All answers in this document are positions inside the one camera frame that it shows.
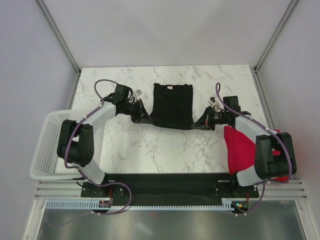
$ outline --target glass panel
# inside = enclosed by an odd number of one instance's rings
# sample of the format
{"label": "glass panel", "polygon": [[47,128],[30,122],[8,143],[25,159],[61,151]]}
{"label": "glass panel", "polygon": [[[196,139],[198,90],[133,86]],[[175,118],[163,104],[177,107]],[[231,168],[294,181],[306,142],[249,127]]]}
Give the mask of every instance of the glass panel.
{"label": "glass panel", "polygon": [[[87,210],[46,210],[51,224],[63,224]],[[42,223],[39,240],[304,240],[294,201],[262,202],[248,216],[218,211],[130,210],[89,214],[55,229]]]}

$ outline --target black motor joint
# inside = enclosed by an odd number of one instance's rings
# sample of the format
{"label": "black motor joint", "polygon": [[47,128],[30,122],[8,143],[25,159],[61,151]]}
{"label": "black motor joint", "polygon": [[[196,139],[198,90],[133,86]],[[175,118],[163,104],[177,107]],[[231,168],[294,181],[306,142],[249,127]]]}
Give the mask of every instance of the black motor joint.
{"label": "black motor joint", "polygon": [[152,124],[152,120],[148,115],[142,100],[139,99],[135,102],[130,102],[132,96],[133,90],[130,87],[117,84],[114,92],[103,98],[103,100],[116,106],[116,115],[129,115],[131,121],[135,124]]}
{"label": "black motor joint", "polygon": [[[241,111],[241,107],[239,106],[238,97],[237,96],[225,96],[223,98],[223,102],[232,110],[239,112],[244,115],[251,115],[247,111]],[[191,129],[198,130],[211,130],[214,131],[216,129],[216,125],[229,125],[232,128],[236,126],[236,118],[238,114],[229,111],[228,109],[222,109],[221,111],[216,111],[214,107],[208,106],[203,115],[196,121]]]}

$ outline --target white plastic basket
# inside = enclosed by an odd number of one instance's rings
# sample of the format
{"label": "white plastic basket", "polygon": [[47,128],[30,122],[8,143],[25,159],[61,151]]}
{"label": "white plastic basket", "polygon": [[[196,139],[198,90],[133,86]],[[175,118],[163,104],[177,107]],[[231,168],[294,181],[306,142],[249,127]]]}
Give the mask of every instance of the white plastic basket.
{"label": "white plastic basket", "polygon": [[[57,156],[61,124],[64,120],[81,120],[90,110],[60,110],[46,116],[35,148],[30,176],[36,180],[64,180],[80,178],[78,170],[65,168],[64,160]],[[93,158],[100,163],[105,127],[94,133]]]}

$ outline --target black cable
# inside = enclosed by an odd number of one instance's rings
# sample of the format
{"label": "black cable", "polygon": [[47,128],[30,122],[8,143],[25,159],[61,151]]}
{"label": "black cable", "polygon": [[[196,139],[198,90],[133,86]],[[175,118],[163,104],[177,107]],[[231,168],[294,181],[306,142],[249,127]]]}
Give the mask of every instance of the black cable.
{"label": "black cable", "polygon": [[86,180],[86,179],[82,176],[82,177],[75,177],[75,178],[72,178],[72,180]]}
{"label": "black cable", "polygon": [[213,109],[215,110],[215,107],[217,107],[218,109],[220,109],[221,111],[225,112],[226,110],[224,110],[223,108],[218,107],[217,105],[213,105]]}
{"label": "black cable", "polygon": [[79,186],[82,187],[82,188],[84,187],[83,185],[81,185],[81,184],[78,182],[78,180],[76,181],[76,184],[79,185]]}
{"label": "black cable", "polygon": [[109,211],[110,209],[107,210],[92,210],[93,212],[97,213],[97,214],[105,214]]}
{"label": "black cable", "polygon": [[130,99],[133,97],[133,95],[134,95],[134,91],[132,90],[131,87],[129,87],[129,91],[130,91],[131,95],[130,95],[130,97],[128,97],[127,99],[130,100]]}

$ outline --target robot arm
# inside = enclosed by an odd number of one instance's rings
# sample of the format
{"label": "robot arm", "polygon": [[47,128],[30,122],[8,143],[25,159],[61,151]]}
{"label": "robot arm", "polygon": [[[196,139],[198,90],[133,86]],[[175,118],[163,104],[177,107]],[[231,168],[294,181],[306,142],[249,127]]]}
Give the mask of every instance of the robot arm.
{"label": "robot arm", "polygon": [[[67,162],[78,167],[85,176],[96,184],[101,184],[108,178],[93,159],[94,132],[117,114],[131,116],[133,123],[153,123],[141,99],[137,101],[128,99],[130,91],[132,96],[131,88],[117,84],[114,93],[103,99],[104,104],[101,105],[101,109],[86,119],[78,128],[75,134],[78,141],[72,139]],[[250,115],[247,111],[241,111],[237,96],[224,97],[223,102],[239,113]],[[65,156],[67,144],[76,125],[77,122],[71,120],[65,120],[62,123],[57,147],[57,155],[60,158]],[[244,117],[227,109],[215,111],[214,107],[209,106],[205,109],[202,117],[191,126],[191,129],[213,131],[216,125],[229,125],[255,143],[254,165],[232,176],[237,185],[251,186],[262,180],[288,175],[289,166],[282,147],[271,135]],[[287,148],[292,164],[292,174],[294,174],[297,166],[291,136],[286,132],[273,131],[273,133],[282,140]],[[280,155],[273,156],[273,150],[280,151]]]}
{"label": "robot arm", "polygon": [[[72,140],[68,152],[67,162],[77,167],[85,176],[97,184],[104,181],[106,174],[93,158],[95,153],[94,133],[114,116],[116,116],[116,106],[106,102],[100,110],[81,124],[75,134],[78,140]],[[67,144],[77,124],[76,121],[71,120],[65,120],[62,123],[57,147],[58,157],[65,157]]]}
{"label": "robot arm", "polygon": [[[284,150],[273,136],[241,116],[235,119],[235,129],[255,144],[254,165],[236,174],[236,181],[240,186],[251,186],[266,179],[288,175],[289,166]],[[270,131],[284,143],[290,156],[292,174],[295,174],[297,165],[291,136],[287,132]],[[273,156],[273,150],[279,151],[280,155]]]}

